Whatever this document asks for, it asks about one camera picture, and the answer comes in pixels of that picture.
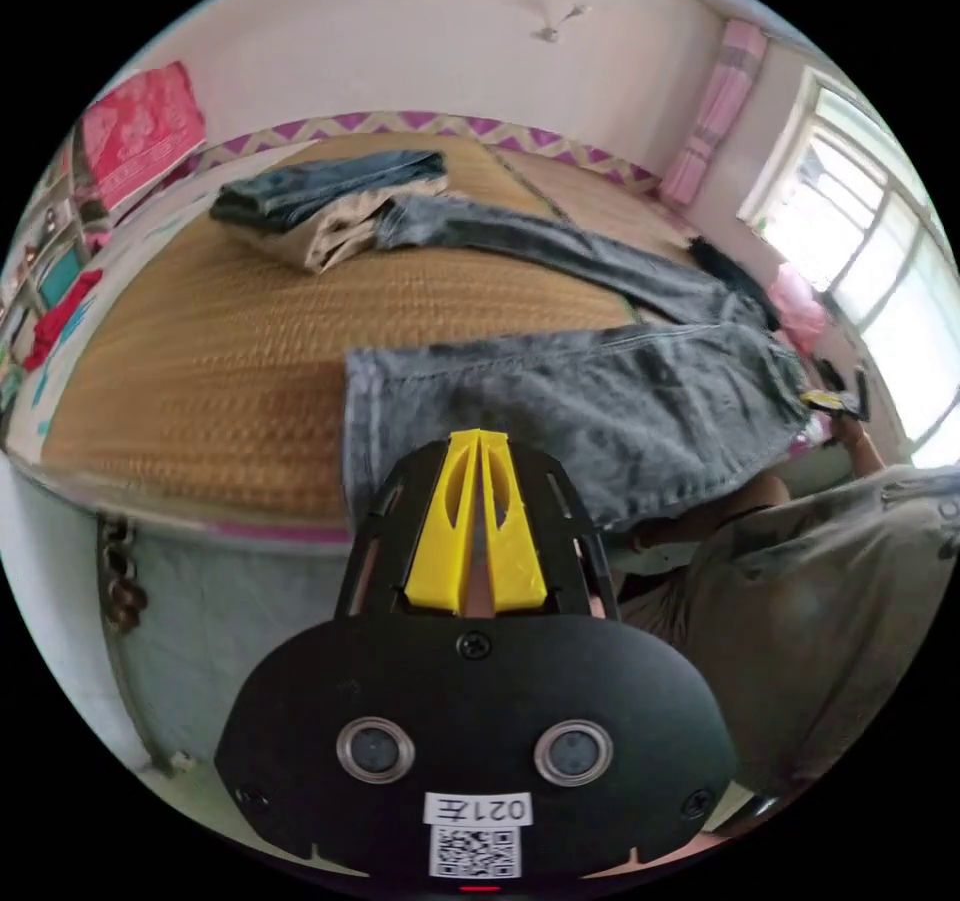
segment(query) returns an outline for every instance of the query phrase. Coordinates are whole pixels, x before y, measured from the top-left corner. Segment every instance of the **jeans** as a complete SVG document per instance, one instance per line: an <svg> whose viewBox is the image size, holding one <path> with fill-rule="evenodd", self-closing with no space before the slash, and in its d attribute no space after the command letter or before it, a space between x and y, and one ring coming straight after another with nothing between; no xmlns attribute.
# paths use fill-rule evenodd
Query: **jeans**
<svg viewBox="0 0 960 901"><path fill-rule="evenodd" d="M210 217L285 234L338 198L446 174L437 151L381 151L362 158L308 161L223 185Z"/></svg>
<svg viewBox="0 0 960 901"><path fill-rule="evenodd" d="M623 531L735 491L809 421L799 359L734 322L355 350L346 373L355 524L400 458L451 431L503 431L546 451L594 522Z"/></svg>
<svg viewBox="0 0 960 901"><path fill-rule="evenodd" d="M394 198L377 221L374 246L492 251L610 288L677 324L766 324L754 299L703 271L563 221L461 198Z"/></svg>

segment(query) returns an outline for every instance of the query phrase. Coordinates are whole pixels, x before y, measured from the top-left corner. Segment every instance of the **red cloth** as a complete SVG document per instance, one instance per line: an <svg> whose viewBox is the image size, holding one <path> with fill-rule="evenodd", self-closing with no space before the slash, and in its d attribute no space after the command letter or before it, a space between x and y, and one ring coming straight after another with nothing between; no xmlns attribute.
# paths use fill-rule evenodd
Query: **red cloth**
<svg viewBox="0 0 960 901"><path fill-rule="evenodd" d="M89 108L82 125L90 172L107 211L157 184L206 135L179 61L128 78Z"/></svg>
<svg viewBox="0 0 960 901"><path fill-rule="evenodd" d="M23 366L27 371L39 368L47 360L53 346L66 327L80 302L90 293L93 286L103 277L102 271L84 271L73 283L63 300L40 318L33 329L33 348L24 358Z"/></svg>

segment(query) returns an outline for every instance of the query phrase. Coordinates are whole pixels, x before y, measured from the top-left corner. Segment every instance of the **person's hand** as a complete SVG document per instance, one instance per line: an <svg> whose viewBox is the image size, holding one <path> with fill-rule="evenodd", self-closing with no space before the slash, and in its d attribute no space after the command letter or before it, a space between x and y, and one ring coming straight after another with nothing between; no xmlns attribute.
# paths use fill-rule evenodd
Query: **person's hand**
<svg viewBox="0 0 960 901"><path fill-rule="evenodd" d="M848 414L830 419L830 434L845 448L852 448L858 441L867 436L863 422L851 418Z"/></svg>

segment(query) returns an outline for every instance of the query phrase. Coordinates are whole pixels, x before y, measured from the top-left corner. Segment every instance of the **khaki pants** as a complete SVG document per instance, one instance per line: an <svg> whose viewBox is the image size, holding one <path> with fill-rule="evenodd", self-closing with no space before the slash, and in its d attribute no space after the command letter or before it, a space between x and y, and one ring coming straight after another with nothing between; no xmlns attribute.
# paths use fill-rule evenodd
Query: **khaki pants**
<svg viewBox="0 0 960 901"><path fill-rule="evenodd" d="M958 539L960 469L898 465L725 525L623 620L696 665L740 755L737 782L776 796L829 770L889 699Z"/></svg>

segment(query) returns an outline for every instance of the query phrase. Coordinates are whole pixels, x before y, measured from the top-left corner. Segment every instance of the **zigzag border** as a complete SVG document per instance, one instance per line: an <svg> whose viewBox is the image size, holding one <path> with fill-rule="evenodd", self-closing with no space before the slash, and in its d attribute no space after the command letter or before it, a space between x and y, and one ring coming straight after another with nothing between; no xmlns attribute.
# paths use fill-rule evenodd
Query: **zigzag border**
<svg viewBox="0 0 960 901"><path fill-rule="evenodd" d="M529 128L495 118L467 117L431 111L359 111L304 121L291 121L240 135L193 155L173 174L167 184L202 174L237 158L306 141L343 137L349 134L415 132L473 138L492 147L523 151L553 158L603 175L633 194L646 194L659 183L646 168L618 158L609 151L565 138L555 131Z"/></svg>

